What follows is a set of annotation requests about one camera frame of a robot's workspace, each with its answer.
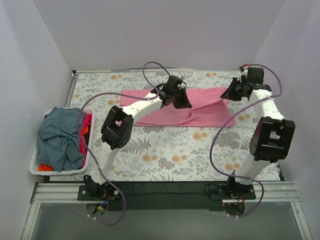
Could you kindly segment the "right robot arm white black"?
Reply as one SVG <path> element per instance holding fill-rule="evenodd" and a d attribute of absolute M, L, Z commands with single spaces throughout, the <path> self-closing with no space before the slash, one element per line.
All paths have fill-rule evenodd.
<path fill-rule="evenodd" d="M 232 199 L 244 198 L 254 191 L 253 180 L 269 165 L 284 160 L 290 149 L 296 128 L 278 110 L 269 85 L 264 84 L 261 65 L 243 65 L 220 96 L 229 101 L 247 98 L 259 121 L 249 143 L 249 155 L 244 163 L 227 179 L 225 190 Z"/>

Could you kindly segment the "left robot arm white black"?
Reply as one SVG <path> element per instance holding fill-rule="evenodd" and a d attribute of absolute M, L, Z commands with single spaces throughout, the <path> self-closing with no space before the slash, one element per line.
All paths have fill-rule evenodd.
<path fill-rule="evenodd" d="M 109 110 L 100 130 L 101 159 L 98 160 L 92 151 L 88 150 L 97 171 L 85 175 L 83 180 L 89 194 L 95 200 L 101 200 L 106 196 L 109 165 L 113 163 L 119 150 L 130 141 L 134 124 L 143 117 L 171 104 L 175 109 L 190 109 L 192 105 L 186 89 L 187 85 L 181 78 L 171 75 L 166 83 L 155 86 L 144 97 L 120 94 L 122 97 L 136 99 L 136 102 L 124 107 L 113 106 Z"/>

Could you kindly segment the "pink t shirt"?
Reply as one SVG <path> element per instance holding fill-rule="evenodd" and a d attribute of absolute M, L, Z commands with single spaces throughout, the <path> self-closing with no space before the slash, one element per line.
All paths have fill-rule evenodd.
<path fill-rule="evenodd" d="M 225 87 L 186 89 L 192 108 L 176 109 L 172 104 L 141 118 L 134 125 L 142 127 L 221 127 L 230 119 L 228 100 L 220 98 Z M 150 90 L 127 90 L 121 93 L 145 97 Z M 136 102 L 122 96 L 120 107 Z"/>

